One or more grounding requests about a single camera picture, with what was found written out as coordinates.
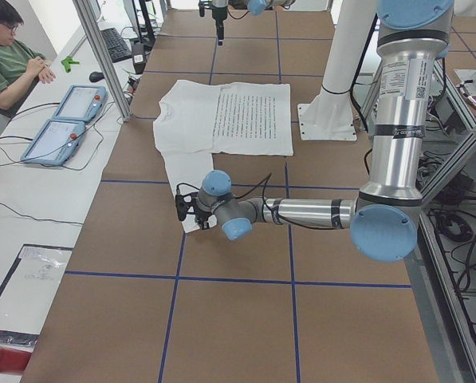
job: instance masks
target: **green object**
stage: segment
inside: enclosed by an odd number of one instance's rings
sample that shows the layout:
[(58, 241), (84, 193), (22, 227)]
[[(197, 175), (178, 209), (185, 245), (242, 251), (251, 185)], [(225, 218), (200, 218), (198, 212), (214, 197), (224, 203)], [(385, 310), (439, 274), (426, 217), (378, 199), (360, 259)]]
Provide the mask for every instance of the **green object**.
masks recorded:
[[(45, 58), (42, 54), (34, 52), (21, 41), (14, 41), (9, 46), (0, 46), (0, 92), (13, 84), (27, 69), (29, 60), (35, 57)], [(30, 86), (30, 90), (37, 84), (37, 79)], [(28, 93), (18, 101), (13, 107), (2, 114), (10, 115), (16, 113)]]
[(71, 56), (66, 57), (64, 60), (61, 61), (61, 64), (64, 66), (65, 72), (71, 72), (71, 64), (80, 64), (79, 61), (74, 61)]

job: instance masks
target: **gray pole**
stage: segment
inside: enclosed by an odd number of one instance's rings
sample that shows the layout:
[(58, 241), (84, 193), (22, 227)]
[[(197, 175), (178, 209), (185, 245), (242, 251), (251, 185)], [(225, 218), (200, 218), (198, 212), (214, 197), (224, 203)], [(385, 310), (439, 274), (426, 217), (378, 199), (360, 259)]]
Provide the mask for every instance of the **gray pole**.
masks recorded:
[(128, 121), (132, 113), (128, 101), (124, 97), (123, 90), (120, 87), (117, 73), (113, 68), (112, 59), (110, 58), (104, 44), (100, 29), (96, 23), (96, 15), (92, 11), (89, 0), (73, 0), (73, 4), (75, 8), (77, 8), (78, 17), (84, 28), (85, 35), (87, 36), (92, 51), (96, 56), (96, 60), (103, 71), (104, 78), (107, 81), (108, 90), (116, 102), (123, 121)]

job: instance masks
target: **black hair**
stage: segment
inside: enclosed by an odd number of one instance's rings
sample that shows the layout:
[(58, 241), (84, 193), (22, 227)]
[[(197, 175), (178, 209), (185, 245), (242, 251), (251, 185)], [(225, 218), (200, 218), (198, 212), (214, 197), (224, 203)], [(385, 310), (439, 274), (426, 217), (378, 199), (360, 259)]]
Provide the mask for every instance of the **black hair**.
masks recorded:
[(6, 0), (0, 0), (0, 24), (7, 26), (23, 24), (22, 16)]

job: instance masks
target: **tablet device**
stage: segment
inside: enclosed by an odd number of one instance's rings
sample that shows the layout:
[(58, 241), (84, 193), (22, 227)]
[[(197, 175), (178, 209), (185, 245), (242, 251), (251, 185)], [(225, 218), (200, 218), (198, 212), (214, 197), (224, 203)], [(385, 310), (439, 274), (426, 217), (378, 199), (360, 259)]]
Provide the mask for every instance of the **tablet device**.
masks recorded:
[(84, 121), (47, 120), (23, 153), (21, 162), (62, 165), (73, 154), (84, 134)]
[(87, 123), (98, 113), (106, 98), (107, 90), (104, 86), (71, 85), (53, 118)]

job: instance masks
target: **black mouse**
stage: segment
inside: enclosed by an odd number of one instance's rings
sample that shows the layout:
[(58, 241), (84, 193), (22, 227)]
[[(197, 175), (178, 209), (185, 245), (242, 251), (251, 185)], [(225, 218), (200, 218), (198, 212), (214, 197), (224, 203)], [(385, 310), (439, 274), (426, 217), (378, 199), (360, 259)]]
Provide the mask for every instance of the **black mouse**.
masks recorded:
[(92, 72), (89, 74), (89, 81), (91, 82), (98, 82), (99, 80), (103, 80), (104, 75), (102, 72)]

